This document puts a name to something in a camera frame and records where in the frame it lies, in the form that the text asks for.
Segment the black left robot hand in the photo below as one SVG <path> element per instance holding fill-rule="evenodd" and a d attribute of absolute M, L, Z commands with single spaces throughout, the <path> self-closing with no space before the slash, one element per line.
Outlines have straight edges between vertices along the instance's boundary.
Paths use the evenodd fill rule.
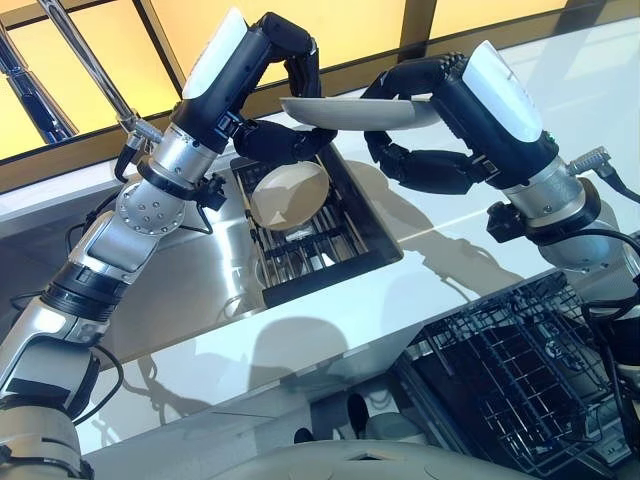
<path fill-rule="evenodd" d="M 284 64 L 294 98 L 320 97 L 319 49 L 306 30 L 274 12 L 248 25 L 231 9 L 193 67 L 155 159 L 206 168 L 232 142 L 238 154 L 256 161 L 296 163 L 327 146 L 336 131 L 297 131 L 242 117 L 272 63 Z"/>

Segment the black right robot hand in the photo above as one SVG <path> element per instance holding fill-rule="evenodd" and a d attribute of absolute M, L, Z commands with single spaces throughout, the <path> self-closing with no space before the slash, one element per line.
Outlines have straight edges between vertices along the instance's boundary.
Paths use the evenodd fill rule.
<path fill-rule="evenodd" d="M 470 56 L 452 52 L 404 61 L 381 73 L 363 96 L 407 100 L 419 94 L 429 95 L 471 153 L 410 151 L 385 131 L 365 132 L 374 162 L 405 188 L 463 195 L 475 183 L 498 190 L 527 185 L 559 153 L 530 96 L 488 41 Z"/>

